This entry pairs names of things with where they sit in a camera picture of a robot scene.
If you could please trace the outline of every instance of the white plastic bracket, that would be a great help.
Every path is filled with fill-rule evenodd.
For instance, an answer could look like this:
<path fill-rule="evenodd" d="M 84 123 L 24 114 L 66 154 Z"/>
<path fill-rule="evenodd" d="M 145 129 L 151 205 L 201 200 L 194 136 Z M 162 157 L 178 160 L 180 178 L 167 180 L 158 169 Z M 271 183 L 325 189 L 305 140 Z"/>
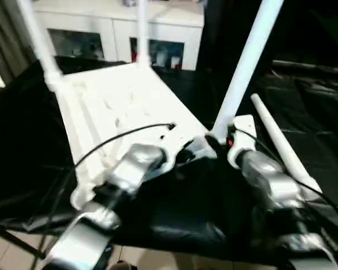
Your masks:
<path fill-rule="evenodd" d="M 284 0 L 262 0 L 260 4 L 241 58 L 211 131 L 220 143 L 224 143 L 226 127 L 237 113 L 283 2 Z"/>
<path fill-rule="evenodd" d="M 233 124 L 237 129 L 248 132 L 250 135 L 257 137 L 255 131 L 254 118 L 252 115 L 236 116 L 233 120 Z M 233 135 L 233 145 L 228 152 L 228 162 L 235 168 L 239 169 L 237 162 L 235 161 L 238 154 L 243 150 L 255 150 L 255 140 L 247 134 L 237 130 Z"/>

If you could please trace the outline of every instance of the white pole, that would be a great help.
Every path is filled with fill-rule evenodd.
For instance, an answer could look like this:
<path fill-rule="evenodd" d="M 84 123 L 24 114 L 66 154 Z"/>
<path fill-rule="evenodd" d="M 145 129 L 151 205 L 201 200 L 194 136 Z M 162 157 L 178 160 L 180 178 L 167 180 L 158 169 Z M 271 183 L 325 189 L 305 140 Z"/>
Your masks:
<path fill-rule="evenodd" d="M 36 57 L 44 71 L 45 82 L 51 91 L 55 91 L 55 82 L 60 80 L 61 71 L 47 46 L 43 30 L 38 26 L 30 0 L 18 0 L 19 9 L 23 16 L 26 28 L 29 31 Z"/>
<path fill-rule="evenodd" d="M 322 193 L 317 181 L 308 174 L 260 97 L 257 94 L 253 94 L 251 100 L 289 173 L 294 179 Z M 317 194 L 307 189 L 304 189 L 304 195 L 308 200 L 314 200 L 318 197 Z"/>
<path fill-rule="evenodd" d="M 141 66 L 150 66 L 149 48 L 148 48 L 148 22 L 146 18 L 147 0 L 138 0 L 137 7 L 137 61 Z"/>
<path fill-rule="evenodd" d="M 241 58 L 216 118 L 212 134 L 224 142 L 284 0 L 262 0 Z"/>

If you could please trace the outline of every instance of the black wire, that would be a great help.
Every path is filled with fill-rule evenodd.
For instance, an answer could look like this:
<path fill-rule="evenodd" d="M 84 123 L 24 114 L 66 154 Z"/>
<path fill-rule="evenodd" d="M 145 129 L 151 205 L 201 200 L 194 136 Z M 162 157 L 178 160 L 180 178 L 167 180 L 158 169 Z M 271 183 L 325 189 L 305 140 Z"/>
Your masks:
<path fill-rule="evenodd" d="M 283 162 L 281 161 L 280 158 L 277 157 L 277 155 L 271 150 L 269 149 L 269 147 L 267 145 L 265 145 L 263 142 L 261 142 L 259 139 L 257 139 L 255 136 L 253 136 L 252 134 L 244 131 L 244 130 L 241 130 L 241 129 L 238 129 L 238 128 L 235 128 L 237 131 L 239 132 L 242 132 L 246 135 L 248 135 L 249 137 L 251 137 L 255 142 L 257 142 L 258 144 L 260 144 L 261 147 L 264 148 L 264 150 L 273 158 L 276 160 L 276 162 L 278 162 L 283 168 L 285 168 L 285 166 L 283 165 Z"/>
<path fill-rule="evenodd" d="M 68 171 L 66 177 L 64 178 L 64 180 L 62 181 L 61 183 L 61 186 L 59 188 L 59 192 L 57 193 L 56 195 L 56 200 L 54 201 L 53 205 L 52 205 L 52 208 L 51 208 L 51 211 L 49 213 L 49 216 L 48 216 L 48 221 L 46 223 L 46 226 L 45 226 L 45 231 L 43 233 L 43 236 L 41 238 L 41 241 L 39 243 L 39 247 L 38 247 L 38 250 L 39 251 L 42 251 L 43 249 L 43 246 L 44 246 L 44 243 L 46 241 L 46 237 L 48 235 L 48 231 L 50 229 L 50 225 L 51 225 L 51 222 L 52 222 L 52 218 L 56 212 L 56 208 L 58 207 L 59 203 L 60 203 L 60 200 L 61 200 L 61 197 L 67 187 L 67 185 L 69 184 L 69 181 L 70 181 L 70 177 L 72 176 L 72 174 L 75 173 L 75 169 L 83 163 L 84 160 L 86 160 L 92 153 L 94 153 L 95 151 L 97 151 L 98 149 L 102 148 L 104 145 L 108 144 L 109 142 L 112 142 L 112 141 L 115 141 L 116 139 L 119 139 L 121 137 L 124 137 L 126 135 L 129 135 L 131 133 L 135 133 L 135 132 L 138 132 L 138 131 L 141 131 L 143 129 L 147 129 L 147 128 L 154 128 L 154 127 L 161 127 L 161 126 L 167 126 L 170 130 L 172 130 L 173 128 L 175 128 L 175 124 L 174 123 L 163 123 L 163 124 L 153 124 L 153 125 L 146 125 L 144 127 L 140 127 L 140 128 L 136 128 L 136 129 L 132 129 L 132 130 L 129 130 L 129 131 L 126 131 L 124 133 L 121 133 L 121 134 L 118 134 L 104 142 L 102 142 L 101 144 L 95 146 L 92 150 L 90 150 L 87 154 L 85 154 L 71 169 L 70 171 Z M 35 267 L 38 263 L 38 259 L 39 257 L 37 255 L 35 255 L 34 257 L 34 262 L 32 263 L 32 266 L 30 268 L 30 270 L 35 270 Z"/>
<path fill-rule="evenodd" d="M 263 142 L 261 142 L 259 139 L 257 139 L 256 137 L 254 137 L 252 134 L 250 134 L 250 133 L 248 133 L 248 132 L 246 132 L 246 131 L 244 131 L 244 130 L 240 130 L 240 129 L 238 129 L 238 128 L 235 128 L 235 130 L 237 130 L 237 131 L 239 131 L 239 132 L 242 132 L 242 133 L 248 135 L 249 137 L 251 137 L 253 140 L 255 140 L 258 144 L 260 144 L 260 145 L 265 149 L 265 151 L 266 151 L 273 159 L 275 159 L 275 160 L 283 167 L 283 169 L 285 169 L 285 166 L 283 165 L 283 163 L 282 163 L 282 161 L 280 160 L 280 158 L 278 158 L 278 157 L 276 156 L 276 154 L 275 154 L 274 152 L 272 152 L 272 151 L 268 148 L 268 146 L 266 146 Z M 335 205 L 335 203 L 334 203 L 331 199 L 329 199 L 326 195 L 324 195 L 323 193 L 321 193 L 321 192 L 315 190 L 314 188 L 311 188 L 311 187 L 308 186 L 307 184 L 305 184 L 305 183 L 303 183 L 303 182 L 301 182 L 301 181 L 298 181 L 297 179 L 294 179 L 294 178 L 293 178 L 293 180 L 294 180 L 295 182 L 297 182 L 299 185 L 301 185 L 301 186 L 303 186 L 303 187 L 305 187 L 305 188 L 307 188 L 307 189 L 313 191 L 315 194 L 317 194 L 319 197 L 321 197 L 328 205 L 330 205 L 330 206 L 333 208 L 333 210 L 334 210 L 334 211 L 337 213 L 337 215 L 338 215 L 338 207 L 337 207 L 337 206 Z"/>

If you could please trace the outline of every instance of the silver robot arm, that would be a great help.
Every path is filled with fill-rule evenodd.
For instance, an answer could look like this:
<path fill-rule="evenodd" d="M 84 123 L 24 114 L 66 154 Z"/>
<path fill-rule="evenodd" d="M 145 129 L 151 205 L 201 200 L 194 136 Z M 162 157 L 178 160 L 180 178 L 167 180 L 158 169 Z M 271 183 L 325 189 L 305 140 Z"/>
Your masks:
<path fill-rule="evenodd" d="M 133 199 L 147 173 L 165 162 L 162 149 L 134 144 L 96 189 L 74 221 L 50 250 L 44 269 L 105 269 L 112 253 L 107 233 L 121 225 L 120 208 Z"/>
<path fill-rule="evenodd" d="M 278 162 L 255 150 L 253 118 L 239 116 L 233 125 L 232 130 L 237 131 L 231 136 L 228 162 L 242 171 L 258 199 L 260 210 L 253 215 L 252 224 L 260 248 L 292 269 L 338 269 L 329 241 L 311 217 L 300 186 Z"/>

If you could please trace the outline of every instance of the black fabric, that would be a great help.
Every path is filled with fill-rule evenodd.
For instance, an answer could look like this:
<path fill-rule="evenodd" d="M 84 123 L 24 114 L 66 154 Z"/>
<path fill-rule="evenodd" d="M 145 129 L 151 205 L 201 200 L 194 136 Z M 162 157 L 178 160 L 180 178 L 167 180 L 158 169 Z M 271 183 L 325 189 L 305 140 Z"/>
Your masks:
<path fill-rule="evenodd" d="M 122 64 L 57 59 L 64 73 Z M 205 73 L 157 70 L 162 80 L 207 128 L 226 91 Z M 259 138 L 272 146 L 249 96 L 257 92 L 323 192 L 338 205 L 338 89 L 262 78 L 251 83 L 238 114 L 253 114 Z M 122 245 L 196 253 L 208 257 L 275 263 L 251 245 L 256 205 L 239 171 L 219 160 L 202 159 L 145 183 L 132 209 L 121 213 L 114 237 Z M 38 63 L 0 91 L 0 226 L 43 232 L 63 175 L 73 165 L 55 95 L 44 84 Z M 75 211 L 69 197 L 73 177 L 56 213 L 51 233 L 59 233 Z M 318 200 L 318 220 L 338 241 L 338 217 Z"/>

